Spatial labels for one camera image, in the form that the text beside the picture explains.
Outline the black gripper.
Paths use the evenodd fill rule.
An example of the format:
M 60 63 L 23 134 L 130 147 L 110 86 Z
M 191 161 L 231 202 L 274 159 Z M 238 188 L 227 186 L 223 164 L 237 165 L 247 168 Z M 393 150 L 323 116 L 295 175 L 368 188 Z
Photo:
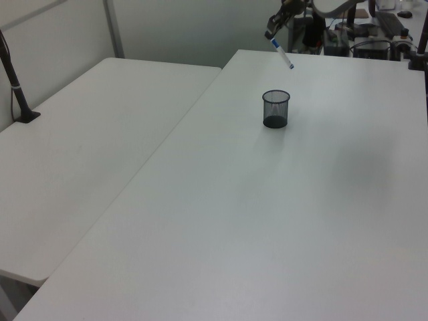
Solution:
M 305 10 L 305 1 L 285 0 L 282 1 L 280 10 L 276 17 L 270 17 L 265 31 L 266 37 L 274 37 L 288 20 L 303 13 Z

